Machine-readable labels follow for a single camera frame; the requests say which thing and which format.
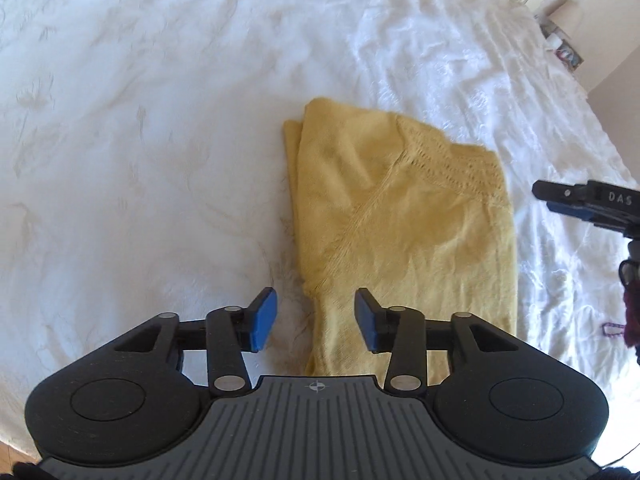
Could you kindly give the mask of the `yellow knit sweater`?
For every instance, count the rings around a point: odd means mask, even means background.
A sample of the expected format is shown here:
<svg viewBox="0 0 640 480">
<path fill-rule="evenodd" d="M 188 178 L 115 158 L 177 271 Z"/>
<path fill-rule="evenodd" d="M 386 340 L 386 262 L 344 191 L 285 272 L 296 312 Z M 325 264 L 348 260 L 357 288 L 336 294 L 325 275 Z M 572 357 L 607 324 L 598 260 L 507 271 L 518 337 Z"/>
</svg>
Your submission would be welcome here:
<svg viewBox="0 0 640 480">
<path fill-rule="evenodd" d="M 392 112 L 325 98 L 283 126 L 297 262 L 314 305 L 316 376 L 383 377 L 354 299 L 432 320 L 471 312 L 508 333 L 518 320 L 513 209 L 498 156 Z"/>
</svg>

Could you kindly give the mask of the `white embroidered bedspread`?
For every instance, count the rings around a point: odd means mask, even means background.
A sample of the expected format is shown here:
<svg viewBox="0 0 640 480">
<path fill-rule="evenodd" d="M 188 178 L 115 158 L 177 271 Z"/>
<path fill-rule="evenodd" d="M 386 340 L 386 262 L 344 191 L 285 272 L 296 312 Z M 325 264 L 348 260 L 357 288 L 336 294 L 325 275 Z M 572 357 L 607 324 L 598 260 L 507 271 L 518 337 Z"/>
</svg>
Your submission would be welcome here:
<svg viewBox="0 0 640 480">
<path fill-rule="evenodd" d="M 496 152 L 518 241 L 518 336 L 590 376 L 594 456 L 639 465 L 617 234 L 552 214 L 539 179 L 634 179 L 585 91 L 510 0 L 1 0 L 1 437 L 35 451 L 41 379 L 163 311 L 279 295 L 250 376 L 299 374 L 283 123 L 317 96 Z"/>
</svg>

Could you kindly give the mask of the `framed photo right nightstand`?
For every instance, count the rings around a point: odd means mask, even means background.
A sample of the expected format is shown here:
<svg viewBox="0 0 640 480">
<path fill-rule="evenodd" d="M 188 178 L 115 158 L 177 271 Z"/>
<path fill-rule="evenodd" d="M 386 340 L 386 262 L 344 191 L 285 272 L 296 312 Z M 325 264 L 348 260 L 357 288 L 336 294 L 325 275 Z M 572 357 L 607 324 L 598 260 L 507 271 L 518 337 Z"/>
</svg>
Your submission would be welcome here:
<svg viewBox="0 0 640 480">
<path fill-rule="evenodd" d="M 555 49 L 554 53 L 571 72 L 577 70 L 584 62 L 578 52 L 566 40 L 561 42 L 559 47 Z"/>
</svg>

